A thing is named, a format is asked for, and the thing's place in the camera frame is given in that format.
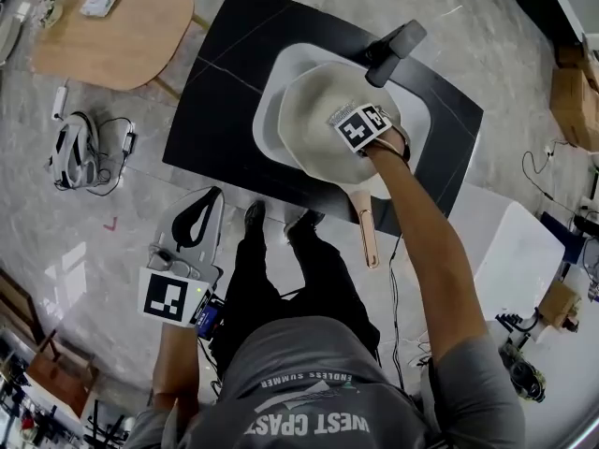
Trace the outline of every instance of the table leg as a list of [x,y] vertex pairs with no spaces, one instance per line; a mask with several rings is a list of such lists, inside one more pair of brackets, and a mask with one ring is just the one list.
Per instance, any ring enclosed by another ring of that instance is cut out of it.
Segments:
[[152,81],[176,100],[181,100],[181,94],[175,91],[168,83],[166,83],[160,77],[154,77]]
[[201,26],[207,32],[210,30],[210,24],[206,22],[203,18],[199,17],[195,13],[192,15],[191,20]]

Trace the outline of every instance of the person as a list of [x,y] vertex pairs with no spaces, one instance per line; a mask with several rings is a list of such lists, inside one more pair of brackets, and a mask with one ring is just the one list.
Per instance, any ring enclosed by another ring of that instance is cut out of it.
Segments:
[[212,345],[223,381],[218,401],[198,411],[195,330],[164,325],[153,407],[138,416],[127,449],[524,447],[522,409],[460,239],[403,161],[399,132],[383,138],[387,146],[366,153],[389,190],[418,278],[436,421],[377,364],[379,333],[339,252],[316,235],[321,215],[313,211],[286,228],[305,287],[289,301],[279,297],[266,276],[257,203],[246,213]]

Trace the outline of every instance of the black pants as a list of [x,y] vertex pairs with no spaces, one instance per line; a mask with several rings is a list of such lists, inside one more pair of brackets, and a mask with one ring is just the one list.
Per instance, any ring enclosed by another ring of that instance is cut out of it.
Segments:
[[266,243],[261,229],[246,234],[237,248],[235,272],[226,291],[224,325],[211,344],[219,378],[243,341],[271,321],[327,316],[348,326],[376,357],[380,333],[371,324],[339,251],[320,239],[311,226],[289,231],[305,287],[291,299],[279,296],[266,275]]

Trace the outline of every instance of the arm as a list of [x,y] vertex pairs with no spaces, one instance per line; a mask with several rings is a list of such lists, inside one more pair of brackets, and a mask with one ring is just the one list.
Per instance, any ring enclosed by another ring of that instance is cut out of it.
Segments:
[[180,422],[197,414],[199,364],[193,327],[162,325],[160,350],[153,368],[153,406],[170,410],[178,400]]
[[[389,130],[385,139],[403,152],[399,134]],[[487,334],[472,271],[453,227],[400,157],[375,146],[367,154],[391,194],[420,283],[436,363],[461,342]]]

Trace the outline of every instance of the gray tile floor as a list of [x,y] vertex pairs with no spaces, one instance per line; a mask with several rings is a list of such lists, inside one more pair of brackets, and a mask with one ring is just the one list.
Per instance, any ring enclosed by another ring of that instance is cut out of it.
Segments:
[[[26,15],[26,4],[10,0],[7,11]],[[569,214],[549,203],[524,178],[520,162],[526,150],[537,159],[561,132],[548,110],[552,49],[515,0],[296,0],[357,24],[379,36],[409,19],[429,31],[416,57],[469,95],[485,110],[467,181],[509,196],[530,211],[548,210],[565,221]],[[196,0],[197,13],[211,20],[223,0]],[[124,171],[121,187],[110,197],[57,192],[43,169],[55,125],[50,120],[56,88],[63,80],[30,70],[33,32],[27,21],[18,48],[2,70],[0,87],[0,266],[32,293],[46,329],[60,332],[96,354],[99,367],[129,384],[150,385],[159,324],[136,313],[137,277],[147,262],[147,245],[158,218],[187,191],[216,184],[226,195],[223,237],[216,258],[230,278],[242,215],[256,194],[170,167],[161,162],[176,102],[155,88],[129,93],[68,83],[66,111],[83,109],[101,122],[126,116],[136,124],[139,141]],[[182,88],[203,35],[188,30],[162,77]],[[123,124],[102,129],[103,150],[119,164]],[[551,164],[536,179],[558,201],[574,208],[588,190],[588,155],[558,147]],[[268,198],[266,234],[268,271],[282,291],[302,285],[300,269],[286,246],[283,222],[297,213]],[[109,231],[104,225],[116,228]],[[322,238],[343,254],[374,323],[381,329],[384,369],[396,381],[388,270],[364,268],[358,229],[334,218],[319,227]],[[394,238],[379,235],[381,256],[389,258]],[[420,354],[414,343],[426,329],[416,277],[402,246],[394,263],[400,282],[402,364],[408,389],[419,375],[409,361]],[[202,374],[204,399],[212,396]]]

